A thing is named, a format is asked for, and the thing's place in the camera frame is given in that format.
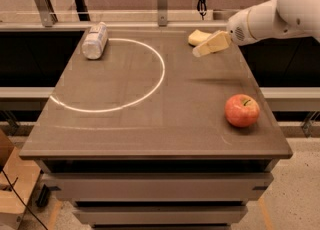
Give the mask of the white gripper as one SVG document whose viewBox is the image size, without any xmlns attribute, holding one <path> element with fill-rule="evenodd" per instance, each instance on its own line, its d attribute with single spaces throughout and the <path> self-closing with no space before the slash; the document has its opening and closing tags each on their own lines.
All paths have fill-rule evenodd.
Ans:
<svg viewBox="0 0 320 230">
<path fill-rule="evenodd" d="M 211 34 L 205 44 L 193 48 L 193 55 L 202 57 L 225 50 L 230 46 L 231 40 L 239 46 L 256 43 L 252 11 L 253 8 L 250 7 L 231 16 L 227 21 L 227 32 L 218 30 Z"/>
</svg>

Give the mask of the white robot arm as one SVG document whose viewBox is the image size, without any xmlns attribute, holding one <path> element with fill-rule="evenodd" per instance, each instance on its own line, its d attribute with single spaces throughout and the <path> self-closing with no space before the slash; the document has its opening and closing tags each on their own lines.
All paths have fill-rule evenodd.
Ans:
<svg viewBox="0 0 320 230">
<path fill-rule="evenodd" d="M 231 16 L 225 31 L 194 31 L 188 42 L 202 57 L 227 49 L 231 43 L 249 45 L 261 40 L 313 37 L 320 41 L 320 0 L 270 0 Z"/>
</svg>

